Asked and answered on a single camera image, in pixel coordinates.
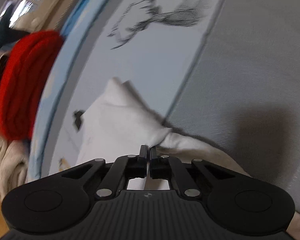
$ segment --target red cushion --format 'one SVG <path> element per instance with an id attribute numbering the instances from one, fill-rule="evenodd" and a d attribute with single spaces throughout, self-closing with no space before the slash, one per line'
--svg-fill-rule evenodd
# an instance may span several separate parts
<path id="1" fill-rule="evenodd" d="M 62 44 L 59 33 L 41 31 L 13 47 L 0 82 L 0 133 L 8 140 L 31 139 L 40 97 Z"/>

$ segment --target blue plush toy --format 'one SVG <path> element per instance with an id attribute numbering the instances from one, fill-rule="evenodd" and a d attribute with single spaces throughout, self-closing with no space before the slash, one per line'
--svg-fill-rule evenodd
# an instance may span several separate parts
<path id="1" fill-rule="evenodd" d="M 29 35 L 29 32 L 14 30 L 9 27 L 10 19 L 13 13 L 14 5 L 10 5 L 5 11 L 4 15 L 0 21 L 0 49 L 7 44 L 13 43 L 20 40 L 26 35 Z"/>

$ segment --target ribbed black surface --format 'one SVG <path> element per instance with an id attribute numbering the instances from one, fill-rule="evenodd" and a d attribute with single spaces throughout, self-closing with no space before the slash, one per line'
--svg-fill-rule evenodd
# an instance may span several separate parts
<path id="1" fill-rule="evenodd" d="M 34 236 L 13 229 L 2 239 L 291 240 L 285 232 L 260 237 L 229 232 L 211 220 L 199 202 L 180 199 L 173 190 L 124 190 L 113 200 L 97 202 L 83 221 L 68 230 Z"/>

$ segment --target bed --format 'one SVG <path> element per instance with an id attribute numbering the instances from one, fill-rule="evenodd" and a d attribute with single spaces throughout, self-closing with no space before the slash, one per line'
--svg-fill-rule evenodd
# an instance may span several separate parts
<path id="1" fill-rule="evenodd" d="M 165 125 L 285 189 L 300 212 L 300 0 L 200 0 L 202 19 L 181 26 L 176 8 L 188 2 L 84 0 L 75 9 L 42 95 L 30 179 L 75 165 L 82 131 L 74 116 L 117 76 Z M 140 3 L 150 4 L 151 21 L 137 19 L 132 38 L 120 37 Z"/>

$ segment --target light blue fabric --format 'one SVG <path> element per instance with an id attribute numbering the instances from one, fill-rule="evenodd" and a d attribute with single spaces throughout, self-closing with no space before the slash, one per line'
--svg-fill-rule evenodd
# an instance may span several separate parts
<path id="1" fill-rule="evenodd" d="M 79 0 L 61 29 L 61 35 L 67 37 L 90 0 Z"/>
<path id="2" fill-rule="evenodd" d="M 86 6 L 69 33 L 53 65 L 41 97 L 34 125 L 28 168 L 29 181 L 41 177 L 43 151 L 60 95 L 66 84 L 82 40 L 85 38 L 88 29 L 107 1 L 108 0 L 86 1 Z"/>

